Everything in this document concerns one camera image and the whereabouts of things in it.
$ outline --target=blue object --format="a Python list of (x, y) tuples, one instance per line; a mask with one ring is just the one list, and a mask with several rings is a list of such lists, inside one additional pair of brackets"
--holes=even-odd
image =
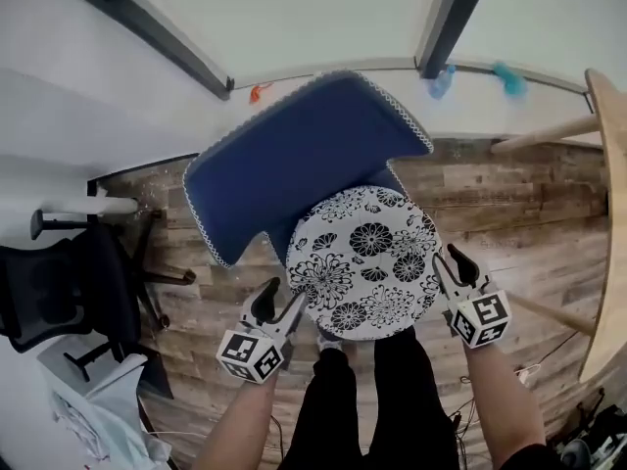
[(281, 262), (299, 219), (352, 186), (403, 193), (387, 162), (433, 144), (389, 94), (358, 73), (328, 73), (249, 119), (187, 168), (190, 209), (215, 259), (234, 264), (265, 231)]
[(510, 70), (505, 63), (494, 63), (492, 71), (503, 81), (507, 96), (521, 98), (527, 93), (527, 81), (523, 76)]
[(429, 82), (429, 94), (433, 99), (442, 99), (447, 93), (453, 83), (453, 73), (455, 73), (455, 66), (448, 65), (445, 70), (440, 71), (435, 80)]

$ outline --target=chair wheel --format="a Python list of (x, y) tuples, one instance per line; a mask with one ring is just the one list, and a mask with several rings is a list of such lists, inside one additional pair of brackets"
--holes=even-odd
[(183, 275), (183, 280), (187, 282), (187, 284), (193, 284), (196, 281), (196, 273), (192, 270), (187, 270)]

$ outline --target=wooden table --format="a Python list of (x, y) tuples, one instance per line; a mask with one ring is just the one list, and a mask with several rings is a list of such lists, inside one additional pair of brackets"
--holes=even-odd
[(586, 70), (595, 114), (495, 144), (493, 153), (599, 130), (608, 169), (609, 241), (605, 283), (595, 322), (510, 295), (513, 303), (558, 320), (591, 337), (579, 381), (596, 376), (627, 343), (627, 94), (603, 74)]

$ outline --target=chair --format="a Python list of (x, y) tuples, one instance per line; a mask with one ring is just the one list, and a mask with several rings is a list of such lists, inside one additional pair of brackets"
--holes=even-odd
[(267, 233), (285, 264), (301, 217), (352, 186), (403, 187), (388, 161), (433, 152), (418, 122), (359, 73), (336, 71), (251, 118), (200, 155), (183, 177), (198, 227), (231, 266)]
[[(40, 211), (35, 214), (41, 217)], [(152, 327), (156, 331), (166, 329), (168, 317), (157, 312), (145, 283), (189, 285), (195, 275), (188, 270), (182, 278), (174, 278), (142, 268), (150, 231), (159, 217), (159, 211), (148, 217), (132, 258), (114, 227), (101, 223), (89, 224), (72, 240), (64, 239), (47, 249), (0, 247), (0, 334), (8, 336), (19, 353), (63, 334), (94, 330), (105, 335), (107, 344), (82, 357), (66, 354), (89, 381), (88, 363), (108, 350), (122, 361), (126, 350), (139, 341), (137, 299)]]

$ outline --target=floral seat cushion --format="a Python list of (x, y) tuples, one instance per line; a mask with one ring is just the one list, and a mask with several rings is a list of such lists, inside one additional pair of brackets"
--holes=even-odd
[(439, 285), (432, 259), (441, 247), (431, 218), (407, 197), (358, 186), (299, 222), (288, 281), (307, 291), (306, 313), (325, 331), (377, 340), (410, 327), (433, 304)]

